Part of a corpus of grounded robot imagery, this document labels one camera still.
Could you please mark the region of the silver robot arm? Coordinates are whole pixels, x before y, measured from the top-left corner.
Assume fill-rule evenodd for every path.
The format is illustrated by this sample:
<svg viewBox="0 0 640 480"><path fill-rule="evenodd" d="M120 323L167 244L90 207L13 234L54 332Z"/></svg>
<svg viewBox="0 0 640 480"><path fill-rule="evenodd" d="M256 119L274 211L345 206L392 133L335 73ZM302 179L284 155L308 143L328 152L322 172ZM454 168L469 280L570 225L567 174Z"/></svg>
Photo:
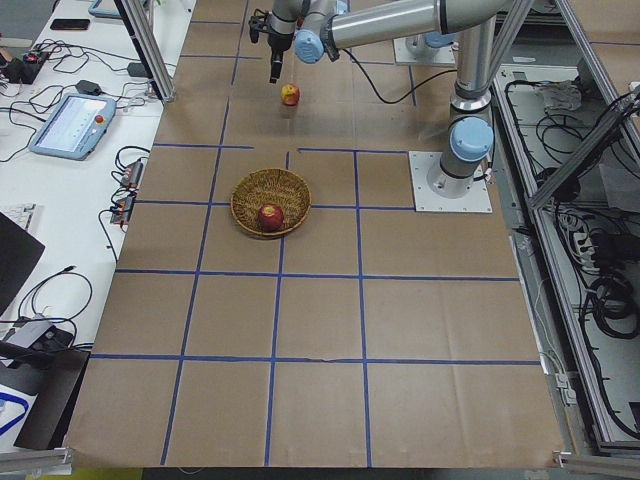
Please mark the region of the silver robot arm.
<svg viewBox="0 0 640 480"><path fill-rule="evenodd" d="M257 43L265 35L271 49L271 82L281 75L283 57L293 49L307 64L337 60L351 47L399 40L409 54L425 60L459 45L451 96L448 145L430 167L427 184L447 199L466 196L475 172L494 143L489 120L491 55L498 1L391 1L359 11L342 1L276 1L255 10L248 21Z"/></svg>

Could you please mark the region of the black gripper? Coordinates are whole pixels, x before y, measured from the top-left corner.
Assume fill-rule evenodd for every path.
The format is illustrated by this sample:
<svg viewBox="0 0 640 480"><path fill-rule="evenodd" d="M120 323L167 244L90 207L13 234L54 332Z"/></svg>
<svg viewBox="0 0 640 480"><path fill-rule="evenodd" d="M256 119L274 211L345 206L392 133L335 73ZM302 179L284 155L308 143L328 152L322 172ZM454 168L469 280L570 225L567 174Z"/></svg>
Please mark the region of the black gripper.
<svg viewBox="0 0 640 480"><path fill-rule="evenodd" d="M294 38L295 12L284 8L273 8L271 11L255 9L249 20L249 38L257 44L259 36L267 36L272 48L270 56L269 82L276 84L280 79L283 67L283 52L288 50Z"/></svg>

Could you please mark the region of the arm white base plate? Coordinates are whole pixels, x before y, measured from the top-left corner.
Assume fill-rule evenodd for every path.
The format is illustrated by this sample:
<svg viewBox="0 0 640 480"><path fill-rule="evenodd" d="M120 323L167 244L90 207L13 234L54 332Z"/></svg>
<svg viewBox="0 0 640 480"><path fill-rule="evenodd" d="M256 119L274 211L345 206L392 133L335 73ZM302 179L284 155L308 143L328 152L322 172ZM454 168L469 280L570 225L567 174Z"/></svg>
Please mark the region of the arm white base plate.
<svg viewBox="0 0 640 480"><path fill-rule="evenodd" d="M395 39L395 63L399 65L423 65L436 67L454 67L456 60L450 45L432 48L426 44L409 48L405 38Z"/></svg>
<svg viewBox="0 0 640 480"><path fill-rule="evenodd" d="M421 213L492 212L486 182L475 181L481 173L477 167L468 179L456 179L441 168L441 152L410 151L411 183L414 206Z"/></svg>

